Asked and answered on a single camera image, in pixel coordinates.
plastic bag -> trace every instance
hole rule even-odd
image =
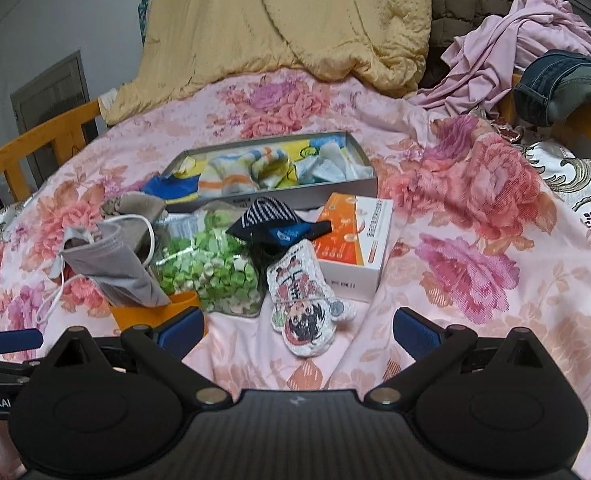
[[[264,280],[259,280],[246,243],[226,233],[243,212],[215,202],[157,222],[151,270],[162,290],[167,294],[195,290],[206,312],[258,316],[266,292]]]

anime print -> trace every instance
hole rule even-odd
[[[269,267],[267,277],[274,303],[271,325],[297,356],[324,353],[333,342],[336,323],[355,316],[354,308],[338,300],[324,281],[309,240],[294,245]]]

gray face mask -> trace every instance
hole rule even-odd
[[[140,262],[131,248],[125,244],[119,222],[123,219],[141,219],[147,223],[150,233],[149,255]],[[121,215],[98,222],[98,233],[84,228],[67,228],[64,232],[63,249],[58,253],[49,275],[61,277],[59,290],[47,298],[38,309],[38,322],[45,322],[57,306],[64,287],[71,281],[86,277],[92,280],[115,306],[163,306],[170,303],[160,285],[146,271],[155,249],[154,231],[143,216]],[[64,264],[69,265],[76,276],[64,282]],[[45,305],[51,300],[48,311],[41,316]]]

pink floral bedsheet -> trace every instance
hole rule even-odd
[[[395,201],[376,297],[358,304],[356,320],[317,358],[287,351],[265,304],[259,319],[209,316],[210,332],[186,363],[234,395],[241,388],[356,388],[363,395],[412,362],[391,333],[394,311],[409,305],[482,335],[530,327],[591,416],[591,232],[487,123],[441,120],[354,78],[324,84],[295,70],[237,76],[95,140],[0,242],[0,330],[36,326],[37,308],[56,288],[46,272],[64,227],[93,225],[103,200],[138,189],[181,150],[325,130],[355,135],[377,169],[380,195]],[[67,287],[40,327],[45,348],[73,324],[93,335],[117,330],[88,280]],[[591,478],[591,428],[576,468]]]

black carbon fiber surface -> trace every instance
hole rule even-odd
[[[54,480],[29,472],[24,480]],[[123,480],[483,480],[424,449],[402,416],[354,392],[246,392],[198,415],[167,455]],[[576,480],[568,470],[541,480]]]

